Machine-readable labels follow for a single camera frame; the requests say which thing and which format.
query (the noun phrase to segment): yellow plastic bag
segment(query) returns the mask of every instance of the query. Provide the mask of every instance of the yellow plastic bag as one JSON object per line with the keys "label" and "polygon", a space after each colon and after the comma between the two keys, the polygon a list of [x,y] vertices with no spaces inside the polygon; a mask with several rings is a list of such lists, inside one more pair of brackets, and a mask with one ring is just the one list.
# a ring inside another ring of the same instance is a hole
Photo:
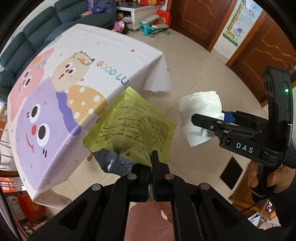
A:
{"label": "yellow plastic bag", "polygon": [[151,166],[150,155],[168,163],[176,124],[128,87],[106,111],[83,144],[91,152],[106,149],[137,163]]}

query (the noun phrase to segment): tiled floor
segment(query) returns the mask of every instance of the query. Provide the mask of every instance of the tiled floor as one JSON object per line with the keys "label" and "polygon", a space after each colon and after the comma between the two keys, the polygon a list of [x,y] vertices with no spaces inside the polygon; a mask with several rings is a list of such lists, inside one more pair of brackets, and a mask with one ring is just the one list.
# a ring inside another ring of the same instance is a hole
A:
{"label": "tiled floor", "polygon": [[[220,180],[220,175],[234,154],[220,148],[217,138],[191,148],[181,130],[178,102],[184,95],[214,90],[221,99],[223,110],[241,110],[265,118],[267,113],[245,84],[219,59],[187,37],[173,30],[170,32],[168,36],[159,33],[154,39],[142,32],[128,34],[164,52],[174,82],[170,92],[142,91],[140,94],[177,124],[170,152],[170,171],[189,183],[207,182],[228,199],[234,189],[230,190]],[[236,154],[234,157],[245,171],[249,160]],[[115,174],[104,173],[93,158],[89,162],[85,160],[68,181],[54,190],[75,199],[93,183],[108,185],[118,178]],[[49,216],[57,212],[47,210]]]}

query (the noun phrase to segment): giraffe poster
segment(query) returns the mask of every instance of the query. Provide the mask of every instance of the giraffe poster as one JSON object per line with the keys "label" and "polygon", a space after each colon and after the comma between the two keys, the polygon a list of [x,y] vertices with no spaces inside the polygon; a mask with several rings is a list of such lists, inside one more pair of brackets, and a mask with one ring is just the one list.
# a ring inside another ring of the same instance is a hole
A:
{"label": "giraffe poster", "polygon": [[223,36],[238,47],[258,19],[262,8],[252,0],[239,0]]}

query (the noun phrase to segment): human hand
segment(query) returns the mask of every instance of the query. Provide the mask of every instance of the human hand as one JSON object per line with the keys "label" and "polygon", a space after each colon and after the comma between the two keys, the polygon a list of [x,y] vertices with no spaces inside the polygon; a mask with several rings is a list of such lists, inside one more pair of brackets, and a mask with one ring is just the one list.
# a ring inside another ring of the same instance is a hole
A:
{"label": "human hand", "polygon": [[[249,180],[248,186],[255,188],[258,185],[258,171],[259,168],[254,161],[250,161],[248,165],[249,169]],[[283,166],[280,169],[275,170],[270,173],[267,177],[267,183],[270,186],[276,185],[274,189],[274,193],[280,193],[286,190],[292,183],[295,176],[295,169],[291,169],[289,167]]]}

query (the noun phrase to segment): cartoon eye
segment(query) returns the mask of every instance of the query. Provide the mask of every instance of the cartoon eye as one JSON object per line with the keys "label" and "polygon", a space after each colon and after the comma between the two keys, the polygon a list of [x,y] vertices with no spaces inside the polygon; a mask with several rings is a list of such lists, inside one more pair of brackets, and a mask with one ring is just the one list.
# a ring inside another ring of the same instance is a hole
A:
{"label": "cartoon eye", "polygon": [[35,123],[36,120],[38,120],[39,115],[40,115],[40,105],[36,104],[30,113],[30,122],[32,124]]}
{"label": "cartoon eye", "polygon": [[44,147],[47,144],[49,135],[50,130],[48,124],[41,124],[37,131],[37,143],[40,147]]}
{"label": "cartoon eye", "polygon": [[28,71],[26,72],[26,74],[24,75],[24,79],[28,76],[28,74],[30,73],[31,69],[28,69]]}
{"label": "cartoon eye", "polygon": [[75,71],[76,71],[76,68],[72,68],[72,69],[69,70],[68,74],[71,74],[72,75],[72,74],[75,73]]}
{"label": "cartoon eye", "polygon": [[24,84],[23,84],[23,87],[26,88],[28,86],[28,84],[30,83],[32,79],[32,76],[28,77],[25,81],[24,81]]}
{"label": "cartoon eye", "polygon": [[67,65],[66,65],[66,69],[68,69],[68,68],[70,68],[72,66],[72,63],[68,63]]}

